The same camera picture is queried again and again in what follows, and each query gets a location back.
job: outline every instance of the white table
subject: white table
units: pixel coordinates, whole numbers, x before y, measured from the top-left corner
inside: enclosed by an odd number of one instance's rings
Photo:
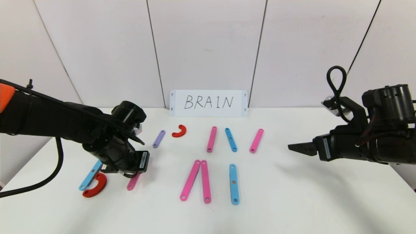
[[[289,151],[343,121],[321,108],[250,109],[247,118],[170,117],[145,109],[139,135],[151,154],[148,171],[133,191],[129,179],[107,174],[106,188],[84,198],[78,186],[96,159],[81,145],[63,140],[64,165],[49,184],[0,201],[5,234],[102,233],[415,233],[416,194],[389,166],[337,159],[319,161]],[[185,136],[173,138],[183,124]],[[214,151],[206,152],[210,130],[218,127]],[[236,140],[232,152],[224,128]],[[259,128],[265,133],[255,154],[249,147]],[[166,130],[159,148],[152,144]],[[208,161],[212,202],[202,198],[200,173],[189,199],[179,195],[194,160]],[[4,191],[49,176],[57,162],[48,142],[7,184]],[[230,202],[228,166],[238,167],[240,204]]]

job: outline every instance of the red curved piece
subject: red curved piece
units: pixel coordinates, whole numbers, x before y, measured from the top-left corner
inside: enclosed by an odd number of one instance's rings
[[[185,135],[186,133],[186,127],[183,125],[179,125],[179,129],[181,130],[180,132],[174,132],[172,133],[173,137],[181,137],[183,135]]]
[[[103,173],[97,173],[94,178],[98,180],[98,184],[92,189],[85,190],[82,193],[84,197],[93,197],[99,194],[107,184],[107,177]]]

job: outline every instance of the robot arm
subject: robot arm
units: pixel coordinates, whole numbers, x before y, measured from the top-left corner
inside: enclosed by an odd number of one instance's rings
[[[335,97],[322,104],[336,116],[351,111],[354,117],[348,124],[337,126],[329,134],[315,137],[312,142],[290,144],[288,148],[309,156],[318,153],[319,159],[327,162],[348,158],[382,164],[416,164],[415,129],[408,126],[416,122],[416,116],[408,85],[386,86],[365,92],[362,101],[370,122],[363,107],[347,97],[336,97],[342,86],[334,91]]]
[[[128,142],[132,139],[144,144],[135,135],[146,119],[137,105],[123,101],[107,115],[95,107],[35,92],[32,81],[24,88],[0,80],[0,95],[0,133],[56,137],[58,152],[62,151],[59,138],[72,140],[109,166],[110,173],[132,178],[146,172],[149,153],[135,151]]]

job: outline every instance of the sign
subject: sign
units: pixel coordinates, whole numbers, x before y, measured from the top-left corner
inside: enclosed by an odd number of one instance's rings
[[[172,90],[171,116],[246,117],[248,95],[244,90]]]

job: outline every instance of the white wall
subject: white wall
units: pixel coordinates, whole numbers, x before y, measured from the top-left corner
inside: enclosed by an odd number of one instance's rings
[[[86,105],[164,107],[144,0],[35,0]]]
[[[265,0],[149,0],[165,102],[177,89],[250,92]]]
[[[348,70],[378,2],[269,1],[249,106],[320,106],[328,69]]]
[[[79,98],[32,0],[0,1],[0,79],[65,101]],[[6,184],[47,142],[47,137],[0,134],[0,181]]]
[[[416,1],[382,0],[348,74],[343,95],[362,104],[362,93],[385,85],[409,84],[416,99]],[[416,189],[416,165],[393,166]]]

